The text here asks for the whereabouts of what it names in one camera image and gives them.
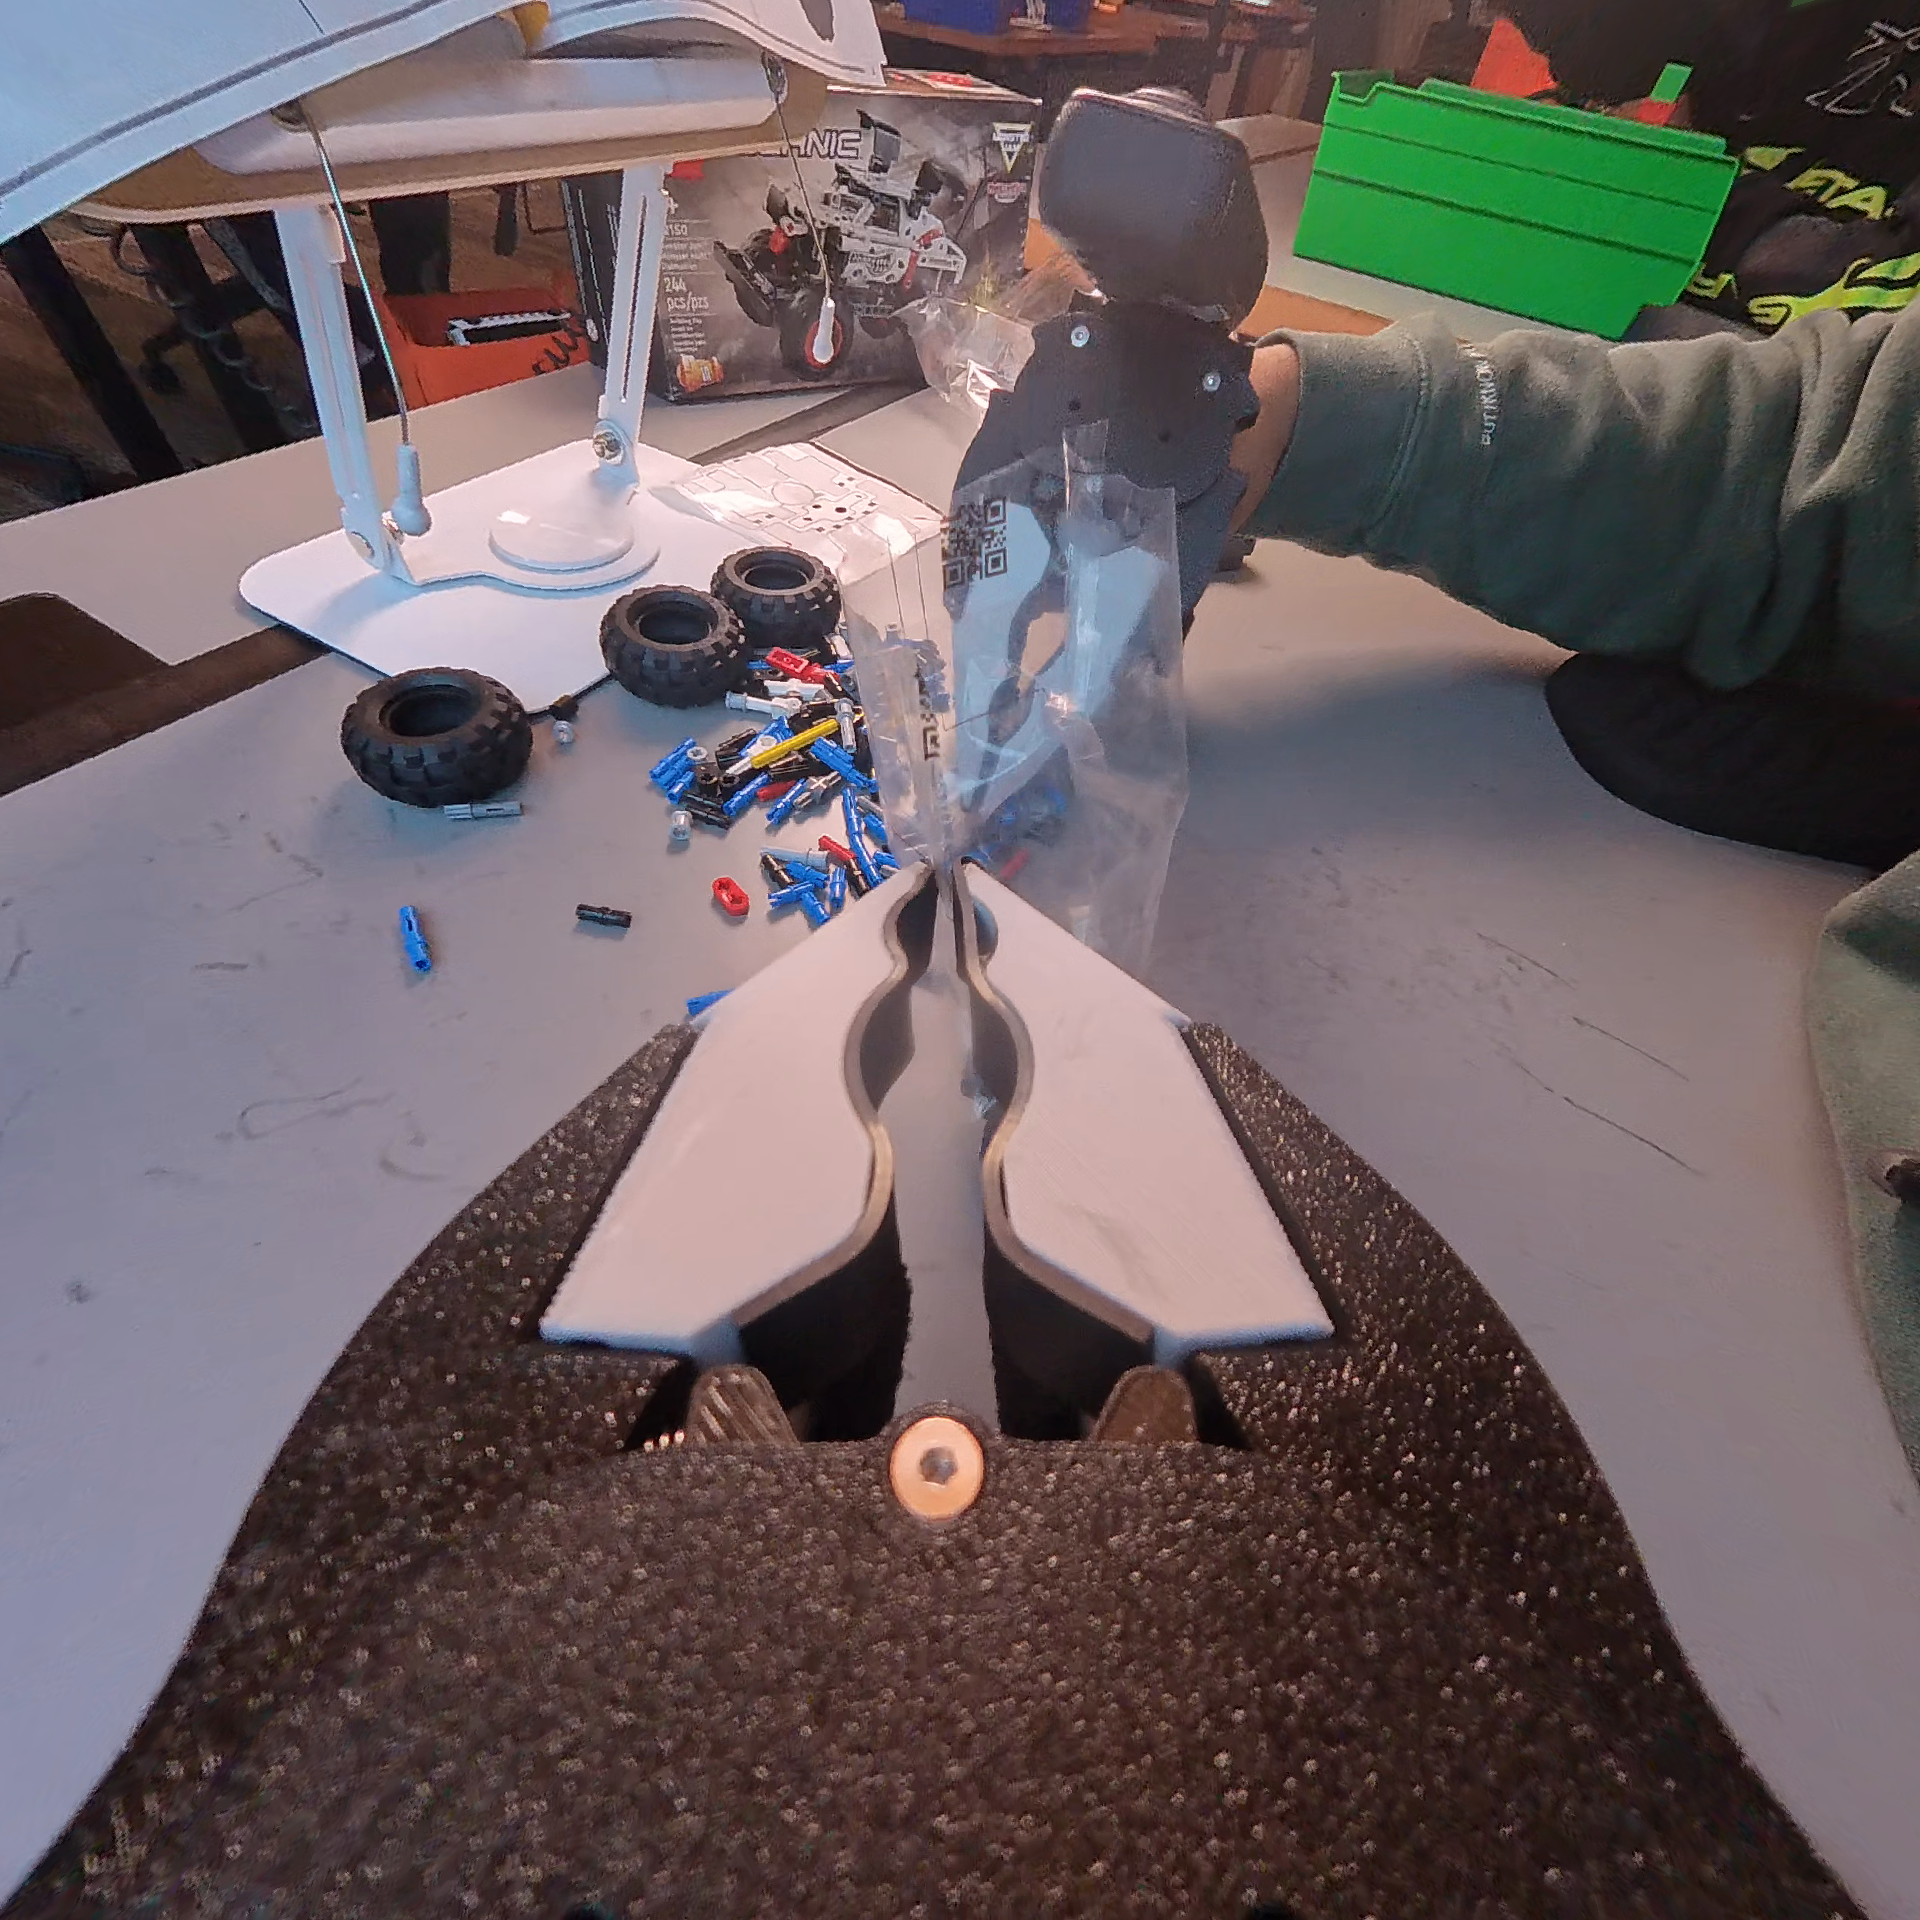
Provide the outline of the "green plastic bin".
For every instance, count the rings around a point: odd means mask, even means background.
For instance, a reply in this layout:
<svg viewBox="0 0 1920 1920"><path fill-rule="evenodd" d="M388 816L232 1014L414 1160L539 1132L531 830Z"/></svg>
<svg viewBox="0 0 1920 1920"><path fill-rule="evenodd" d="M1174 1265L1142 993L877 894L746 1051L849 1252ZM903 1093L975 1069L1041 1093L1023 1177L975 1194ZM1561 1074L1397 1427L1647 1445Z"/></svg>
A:
<svg viewBox="0 0 1920 1920"><path fill-rule="evenodd" d="M1622 341L1686 293L1736 172L1702 132L1343 71L1294 251Z"/></svg>

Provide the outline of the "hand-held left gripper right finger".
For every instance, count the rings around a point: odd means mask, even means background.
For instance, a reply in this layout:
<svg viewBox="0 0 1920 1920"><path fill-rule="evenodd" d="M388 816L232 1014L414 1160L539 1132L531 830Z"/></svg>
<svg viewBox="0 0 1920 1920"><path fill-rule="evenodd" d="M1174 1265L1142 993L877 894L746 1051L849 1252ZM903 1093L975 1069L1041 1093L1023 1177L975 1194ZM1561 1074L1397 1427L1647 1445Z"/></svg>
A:
<svg viewBox="0 0 1920 1920"><path fill-rule="evenodd" d="M956 871L989 1238L1147 1351L1331 1334L1188 1016L989 871Z"/></svg>

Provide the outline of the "person's right forearm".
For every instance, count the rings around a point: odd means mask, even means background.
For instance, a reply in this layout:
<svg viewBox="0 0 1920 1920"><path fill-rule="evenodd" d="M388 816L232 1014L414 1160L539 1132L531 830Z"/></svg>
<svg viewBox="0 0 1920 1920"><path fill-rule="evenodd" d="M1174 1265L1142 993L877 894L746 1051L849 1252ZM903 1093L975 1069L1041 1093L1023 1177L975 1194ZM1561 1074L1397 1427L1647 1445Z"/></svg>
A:
<svg viewBox="0 0 1920 1920"><path fill-rule="evenodd" d="M1276 332L1258 536L1416 572L1558 648L1916 698L1918 318L1622 342Z"/></svg>

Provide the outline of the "crumpled empty plastic bag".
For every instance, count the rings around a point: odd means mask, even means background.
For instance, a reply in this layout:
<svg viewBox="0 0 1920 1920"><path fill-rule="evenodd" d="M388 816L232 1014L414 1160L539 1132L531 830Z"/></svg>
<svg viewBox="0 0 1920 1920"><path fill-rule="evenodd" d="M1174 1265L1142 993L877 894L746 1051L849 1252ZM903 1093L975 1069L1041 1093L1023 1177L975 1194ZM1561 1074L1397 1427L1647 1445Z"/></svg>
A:
<svg viewBox="0 0 1920 1920"><path fill-rule="evenodd" d="M900 306L925 384L973 421L992 398L1010 391L1029 353L1033 328L975 302L927 296Z"/></svg>

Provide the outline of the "orange crate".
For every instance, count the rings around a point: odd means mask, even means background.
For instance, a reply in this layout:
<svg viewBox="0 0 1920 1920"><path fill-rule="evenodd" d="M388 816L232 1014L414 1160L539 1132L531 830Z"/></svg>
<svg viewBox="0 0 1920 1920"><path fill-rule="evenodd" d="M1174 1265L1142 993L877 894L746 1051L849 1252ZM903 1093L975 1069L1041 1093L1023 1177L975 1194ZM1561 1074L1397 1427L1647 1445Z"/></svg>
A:
<svg viewBox="0 0 1920 1920"><path fill-rule="evenodd" d="M395 360L401 398L416 404L508 386L588 363L584 318L548 287L464 293L373 293Z"/></svg>

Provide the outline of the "grey desk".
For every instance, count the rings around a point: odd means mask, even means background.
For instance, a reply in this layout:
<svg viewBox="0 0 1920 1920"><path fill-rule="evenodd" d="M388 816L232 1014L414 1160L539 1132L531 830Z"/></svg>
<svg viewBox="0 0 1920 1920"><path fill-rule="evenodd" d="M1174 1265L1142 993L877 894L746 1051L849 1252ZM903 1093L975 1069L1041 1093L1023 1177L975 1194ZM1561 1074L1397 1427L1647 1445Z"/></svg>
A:
<svg viewBox="0 0 1920 1920"><path fill-rule="evenodd" d="M1804 1035L1854 878L1597 790L1553 662L1427 582L1262 545L1188 639L1143 974L1503 1304L1722 1718L1862 1907L1916 1915L1916 1479ZM321 656L6 798L6 1891L378 1298L798 934L725 924L666 856L669 720L598 692L520 821L456 827L348 776L360 680Z"/></svg>

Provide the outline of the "black toy set box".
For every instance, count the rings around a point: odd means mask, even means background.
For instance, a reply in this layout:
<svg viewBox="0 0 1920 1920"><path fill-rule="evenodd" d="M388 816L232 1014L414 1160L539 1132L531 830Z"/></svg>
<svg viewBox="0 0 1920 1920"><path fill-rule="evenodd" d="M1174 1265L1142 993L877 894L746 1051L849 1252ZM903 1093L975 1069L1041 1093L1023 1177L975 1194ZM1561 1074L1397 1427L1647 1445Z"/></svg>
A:
<svg viewBox="0 0 1920 1920"><path fill-rule="evenodd" d="M903 322L1023 275L1042 106L953 71L831 85L766 155L666 177L654 395L712 400L920 371Z"/></svg>

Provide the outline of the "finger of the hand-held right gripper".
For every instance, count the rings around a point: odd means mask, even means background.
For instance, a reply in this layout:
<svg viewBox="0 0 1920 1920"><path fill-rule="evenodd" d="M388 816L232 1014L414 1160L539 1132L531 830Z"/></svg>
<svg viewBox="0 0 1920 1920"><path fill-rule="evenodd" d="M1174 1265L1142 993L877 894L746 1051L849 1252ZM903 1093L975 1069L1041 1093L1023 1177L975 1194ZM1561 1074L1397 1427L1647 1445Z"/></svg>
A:
<svg viewBox="0 0 1920 1920"><path fill-rule="evenodd" d="M1174 498L1076 494L1062 542L1059 738L1071 778L1142 827L1173 827L1188 802Z"/></svg>
<svg viewBox="0 0 1920 1920"><path fill-rule="evenodd" d="M1053 765L1046 687L1027 661L1053 569L1050 523L1033 501L1046 476L1036 462L987 473L956 493L943 528L949 827L983 827Z"/></svg>

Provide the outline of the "black toy tire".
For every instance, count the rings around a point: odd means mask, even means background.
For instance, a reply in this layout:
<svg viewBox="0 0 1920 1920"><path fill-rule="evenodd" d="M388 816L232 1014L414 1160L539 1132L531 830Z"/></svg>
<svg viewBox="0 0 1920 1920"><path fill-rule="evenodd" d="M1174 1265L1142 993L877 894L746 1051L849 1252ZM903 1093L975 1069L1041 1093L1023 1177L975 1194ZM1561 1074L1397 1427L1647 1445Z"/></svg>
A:
<svg viewBox="0 0 1920 1920"><path fill-rule="evenodd" d="M749 652L739 613L684 585L624 594L605 613L598 642L611 678L658 706L720 705Z"/></svg>
<svg viewBox="0 0 1920 1920"><path fill-rule="evenodd" d="M730 551L716 567L709 591L733 609L749 642L762 649L820 648L844 609L842 585L828 565L783 545Z"/></svg>
<svg viewBox="0 0 1920 1920"><path fill-rule="evenodd" d="M485 802L527 772L531 720L478 670L416 667L348 705L343 753L383 798L418 807Z"/></svg>

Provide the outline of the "white sticker sheet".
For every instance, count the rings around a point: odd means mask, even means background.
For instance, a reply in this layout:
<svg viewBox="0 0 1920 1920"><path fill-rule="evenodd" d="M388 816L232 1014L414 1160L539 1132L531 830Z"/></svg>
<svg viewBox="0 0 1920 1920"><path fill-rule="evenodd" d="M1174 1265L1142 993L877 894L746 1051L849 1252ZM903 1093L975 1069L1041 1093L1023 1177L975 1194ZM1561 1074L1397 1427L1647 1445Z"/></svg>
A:
<svg viewBox="0 0 1920 1920"><path fill-rule="evenodd" d="M818 443L778 443L695 467L655 493L729 527L739 547L814 554L844 589L885 572L943 528L931 505Z"/></svg>

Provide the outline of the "person's right hand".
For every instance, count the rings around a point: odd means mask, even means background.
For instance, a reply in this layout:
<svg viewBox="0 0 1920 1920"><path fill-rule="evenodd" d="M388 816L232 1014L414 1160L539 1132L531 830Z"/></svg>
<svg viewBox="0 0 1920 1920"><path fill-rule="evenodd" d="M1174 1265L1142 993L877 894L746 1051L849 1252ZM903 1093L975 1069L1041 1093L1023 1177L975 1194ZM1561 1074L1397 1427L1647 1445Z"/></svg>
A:
<svg viewBox="0 0 1920 1920"><path fill-rule="evenodd" d="M1258 417L1236 434L1231 467L1244 480L1241 501L1231 520L1231 547L1250 534L1259 501L1294 440L1294 429L1303 402L1303 369L1299 351L1285 338L1272 338L1255 347L1250 382L1258 395Z"/></svg>

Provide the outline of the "clear plastic bag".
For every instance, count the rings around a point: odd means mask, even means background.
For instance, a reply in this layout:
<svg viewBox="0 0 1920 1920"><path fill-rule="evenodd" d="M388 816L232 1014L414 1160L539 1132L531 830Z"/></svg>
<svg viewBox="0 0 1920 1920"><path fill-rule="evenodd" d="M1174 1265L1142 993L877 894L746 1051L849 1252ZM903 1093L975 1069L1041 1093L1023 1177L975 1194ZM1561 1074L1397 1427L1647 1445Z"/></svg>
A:
<svg viewBox="0 0 1920 1920"><path fill-rule="evenodd" d="M1033 501L1050 523L1053 569L1027 661L1041 667L1053 724L1053 765L1004 802L983 827L949 827L943 802L948 738L948 611L943 604L943 528L849 594L846 625L856 683L875 747L880 807L898 858L929 856L953 869L962 856L987 867L1027 904L1104 956L1143 962L1174 827L1142 827L1117 807L1085 798L1059 738L1059 692L1068 639L1062 523L1076 494L1174 494L1108 473L1093 429L1063 440L1059 462L1023 457L1023 377L992 398L967 447L956 493L987 473L1036 462L1046 480Z"/></svg>

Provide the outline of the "building instruction booklet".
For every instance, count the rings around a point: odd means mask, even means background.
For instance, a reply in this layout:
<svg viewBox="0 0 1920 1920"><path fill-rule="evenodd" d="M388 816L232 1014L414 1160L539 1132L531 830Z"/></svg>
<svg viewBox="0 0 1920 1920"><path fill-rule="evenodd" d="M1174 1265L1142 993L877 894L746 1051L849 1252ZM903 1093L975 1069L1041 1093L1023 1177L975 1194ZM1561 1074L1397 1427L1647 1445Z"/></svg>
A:
<svg viewBox="0 0 1920 1920"><path fill-rule="evenodd" d="M875 85L869 5L6 5L6 238L200 149L229 177L746 128L765 60Z"/></svg>

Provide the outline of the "pile of small toy parts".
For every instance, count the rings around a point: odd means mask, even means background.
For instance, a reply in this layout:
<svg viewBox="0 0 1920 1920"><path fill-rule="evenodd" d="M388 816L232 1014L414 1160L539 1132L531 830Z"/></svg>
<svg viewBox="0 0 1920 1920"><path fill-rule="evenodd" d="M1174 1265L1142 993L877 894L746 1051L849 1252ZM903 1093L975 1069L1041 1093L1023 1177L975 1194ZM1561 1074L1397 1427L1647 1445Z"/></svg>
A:
<svg viewBox="0 0 1920 1920"><path fill-rule="evenodd" d="M730 729L684 738L649 778L666 802L666 852L740 836L730 874L778 918L827 925L898 871L880 807L851 642L752 648L725 693Z"/></svg>

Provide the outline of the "white booklet stand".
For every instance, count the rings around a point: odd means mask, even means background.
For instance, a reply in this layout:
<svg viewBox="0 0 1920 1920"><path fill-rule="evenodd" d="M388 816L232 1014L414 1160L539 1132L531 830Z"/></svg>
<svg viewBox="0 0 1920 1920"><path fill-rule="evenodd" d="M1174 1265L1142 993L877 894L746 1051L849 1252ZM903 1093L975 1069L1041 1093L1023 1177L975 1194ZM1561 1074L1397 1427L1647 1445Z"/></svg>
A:
<svg viewBox="0 0 1920 1920"><path fill-rule="evenodd" d="M277 216L302 355L340 501L340 534L255 562L242 595L259 611L322 639L373 670L469 662L500 673L529 706L596 678L591 642L618 591L660 569L716 558L709 516L655 493L684 473L640 447L649 353L664 258L664 181L676 160L752 153L806 132L818 106L784 101L789 78L766 56L766 119L706 134L548 137L539 147L441 160L330 158L307 101L277 107L302 127L316 160L268 177L229 177L200 149L149 163L86 199L100 211L207 214L218 203ZM356 371L343 261L355 254L343 200L429 186L578 177L619 168L611 291L602 338L605 395L588 439L429 494L410 425L401 425L395 483L378 476Z"/></svg>

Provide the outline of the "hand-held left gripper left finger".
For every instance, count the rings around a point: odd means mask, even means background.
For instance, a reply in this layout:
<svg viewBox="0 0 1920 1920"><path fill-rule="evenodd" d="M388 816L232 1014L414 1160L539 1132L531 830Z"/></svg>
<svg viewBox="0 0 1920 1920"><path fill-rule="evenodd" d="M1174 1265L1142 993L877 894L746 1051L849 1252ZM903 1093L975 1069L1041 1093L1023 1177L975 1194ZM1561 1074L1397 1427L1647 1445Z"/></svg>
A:
<svg viewBox="0 0 1920 1920"><path fill-rule="evenodd" d="M898 871L695 1022L546 1340L746 1356L755 1325L873 1240L893 1194L877 1102L925 967L900 922L935 904L935 871Z"/></svg>

